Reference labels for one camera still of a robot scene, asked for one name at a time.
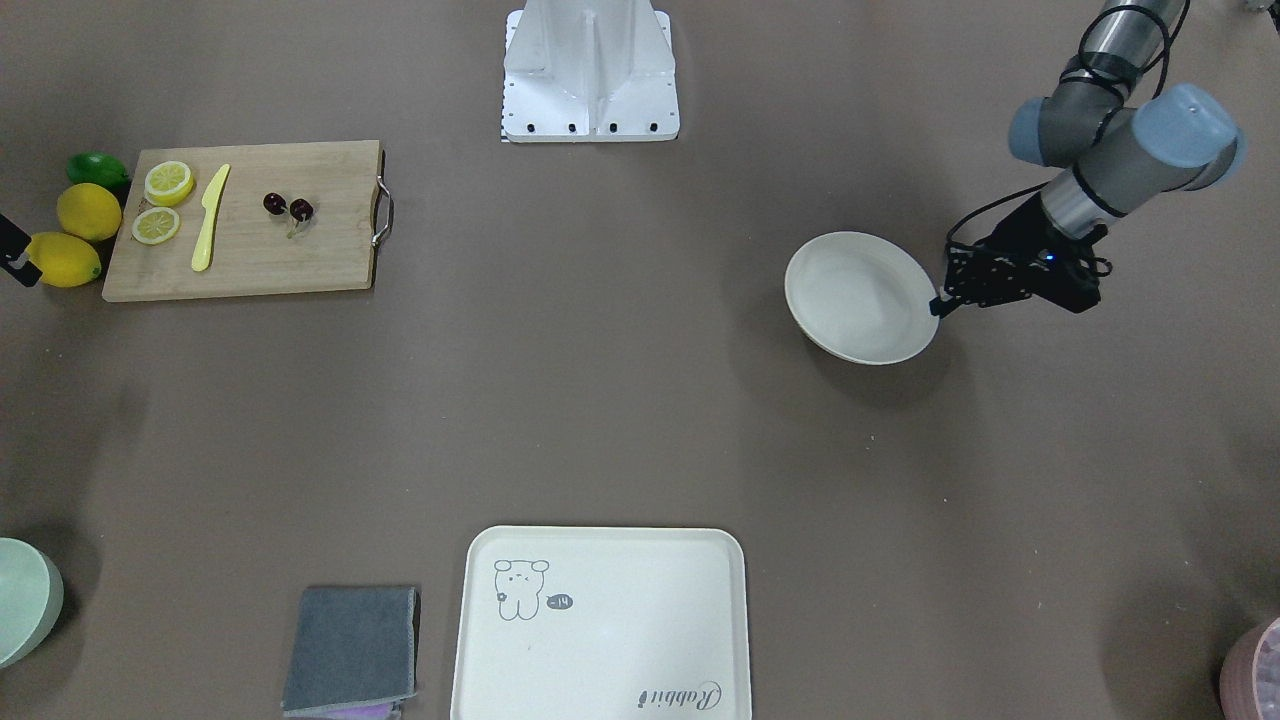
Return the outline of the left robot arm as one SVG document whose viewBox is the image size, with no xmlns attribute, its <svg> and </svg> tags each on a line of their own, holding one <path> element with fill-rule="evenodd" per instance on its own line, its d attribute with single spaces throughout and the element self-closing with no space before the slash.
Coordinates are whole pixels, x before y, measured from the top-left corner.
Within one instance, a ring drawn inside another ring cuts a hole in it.
<svg viewBox="0 0 1280 720">
<path fill-rule="evenodd" d="M 1187 1 L 1107 1 L 1082 33 L 1050 96 L 1025 101 L 1007 132 L 1010 152 L 1057 170 L 1015 192 L 1016 209 L 974 243 L 946 236 L 946 274 L 931 313 L 1030 297 L 1070 313 L 1100 300 L 1112 270 L 1094 247 L 1111 224 L 1156 196 L 1225 181 L 1247 137 L 1207 91 L 1160 79 L 1133 108 L 1152 69 L 1166 73 Z"/>
</svg>

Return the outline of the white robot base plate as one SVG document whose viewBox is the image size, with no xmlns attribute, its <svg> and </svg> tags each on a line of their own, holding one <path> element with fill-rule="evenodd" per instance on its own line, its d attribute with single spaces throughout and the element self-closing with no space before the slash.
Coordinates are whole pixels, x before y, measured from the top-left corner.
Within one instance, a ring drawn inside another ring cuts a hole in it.
<svg viewBox="0 0 1280 720">
<path fill-rule="evenodd" d="M 500 137 L 637 143 L 678 137 L 671 18 L 649 1 L 527 1 L 506 17 Z"/>
</svg>

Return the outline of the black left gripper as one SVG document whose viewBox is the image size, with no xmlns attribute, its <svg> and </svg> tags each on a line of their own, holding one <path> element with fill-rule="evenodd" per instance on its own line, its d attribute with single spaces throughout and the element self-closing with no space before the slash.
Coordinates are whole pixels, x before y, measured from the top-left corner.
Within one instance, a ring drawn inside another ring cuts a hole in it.
<svg viewBox="0 0 1280 720">
<path fill-rule="evenodd" d="M 955 234 L 969 220 L 1005 202 L 1010 193 L 963 217 L 945 236 L 946 273 L 942 293 L 929 301 L 932 316 L 943 319 L 960 306 L 992 307 L 1032 296 L 1070 313 L 1084 313 L 1101 301 L 1100 281 L 1114 265 L 1094 254 L 1108 233 L 1096 224 L 1080 238 L 1062 233 L 1046 214 L 1038 196 L 1002 219 L 983 240 L 963 243 Z"/>
</svg>

